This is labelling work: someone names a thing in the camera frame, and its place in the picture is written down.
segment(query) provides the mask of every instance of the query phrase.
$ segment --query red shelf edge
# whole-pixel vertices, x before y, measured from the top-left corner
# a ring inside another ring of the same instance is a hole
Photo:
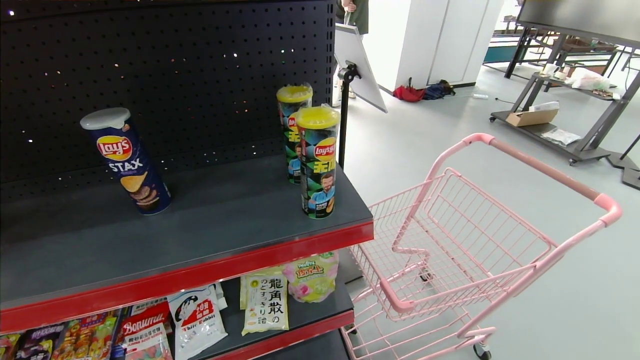
[[[239,348],[234,351],[210,358],[209,360],[252,360],[260,356],[275,352],[281,348],[289,347],[301,341],[320,336],[327,332],[352,324],[355,321],[353,310],[341,313],[330,318],[300,327],[295,330],[285,331],[272,338],[262,340],[253,345]]]
[[[118,309],[372,239],[373,221],[370,221],[142,279],[12,307],[0,312],[0,334]]]

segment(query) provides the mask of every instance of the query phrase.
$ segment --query pink shopping cart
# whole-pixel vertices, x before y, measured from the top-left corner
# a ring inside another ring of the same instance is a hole
[[[474,142],[543,172],[607,214],[562,244],[553,242],[454,169],[436,175],[449,156]],[[467,346],[473,346],[480,359],[490,359],[486,340],[495,328],[479,323],[578,242],[622,215],[609,196],[488,134],[462,139],[438,157],[423,183],[370,210],[374,239],[350,248],[369,285],[353,302],[374,299],[356,314],[353,326],[342,329],[354,360],[427,360]],[[403,338],[412,327],[419,327],[420,335]],[[363,329],[369,329],[368,338]],[[399,351],[401,345],[405,354]]]

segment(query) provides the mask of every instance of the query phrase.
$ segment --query store shelf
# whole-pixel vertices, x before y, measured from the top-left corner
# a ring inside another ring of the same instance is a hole
[[[540,75],[539,72],[534,73],[532,75],[532,77],[540,79],[540,80],[543,80],[543,81],[546,81],[547,83],[552,83],[552,84],[557,85],[557,86],[562,86],[562,87],[565,87],[565,88],[569,88],[569,89],[575,90],[577,92],[581,92],[581,93],[583,93],[585,95],[589,95],[591,97],[595,97],[596,99],[600,99],[600,100],[604,100],[604,101],[613,101],[612,97],[600,96],[598,94],[594,94],[592,91],[589,91],[589,90],[572,88],[571,85],[565,83],[564,81],[556,80],[556,79],[554,79],[552,77],[549,77],[549,76],[542,76],[542,75]]]
[[[607,156],[609,156],[611,154],[609,151],[603,150],[601,148],[596,148],[596,149],[592,149],[592,150],[578,151],[577,150],[577,145],[578,145],[579,142],[573,142],[573,143],[569,144],[566,147],[558,145],[558,144],[556,144],[554,142],[550,142],[547,139],[542,138],[541,135],[543,133],[546,133],[548,131],[551,131],[551,130],[557,128],[557,126],[555,126],[553,124],[540,124],[540,125],[531,125],[531,126],[513,126],[513,125],[509,124],[506,121],[507,117],[509,116],[510,113],[511,113],[510,111],[496,111],[494,113],[491,113],[491,116],[493,118],[501,120],[503,123],[505,123],[505,125],[510,126],[513,129],[516,129],[516,130],[518,130],[519,132],[521,132],[523,134],[531,136],[532,138],[536,139],[537,141],[543,143],[544,145],[549,146],[549,147],[557,150],[558,152],[563,153],[569,159],[573,159],[575,161],[597,160],[597,159],[600,159],[600,158],[606,158]]]
[[[242,336],[244,311],[239,308],[239,280],[225,281],[223,289],[229,307],[221,312],[221,316],[228,336],[190,360],[253,359],[349,325],[354,320],[349,293],[344,284],[338,283],[335,292],[317,304],[298,302],[289,296],[288,331],[255,332]]]
[[[1,208],[0,332],[77,318],[373,239],[341,169],[336,210],[312,220],[284,160],[172,174],[163,213],[143,217],[115,181]]]
[[[332,331],[257,360],[349,360],[342,336]]]

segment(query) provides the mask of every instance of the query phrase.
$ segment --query potato chip can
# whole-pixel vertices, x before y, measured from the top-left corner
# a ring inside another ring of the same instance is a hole
[[[340,113],[327,105],[298,110],[302,159],[300,187],[303,211],[313,219],[335,209],[335,153]]]
[[[296,126],[296,112],[311,106],[313,89],[308,85],[285,86],[278,90],[280,125],[284,134],[284,152],[287,158],[287,177],[292,184],[300,184],[300,134]]]
[[[171,204],[171,194],[156,172],[125,108],[95,111],[80,120],[100,155],[115,173],[142,215],[155,215]]]

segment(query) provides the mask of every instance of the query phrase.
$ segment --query white lid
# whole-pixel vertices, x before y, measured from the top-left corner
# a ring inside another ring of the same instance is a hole
[[[131,113],[126,108],[103,109],[83,117],[80,120],[80,126],[85,130],[100,130],[107,127],[121,129],[129,117]]]

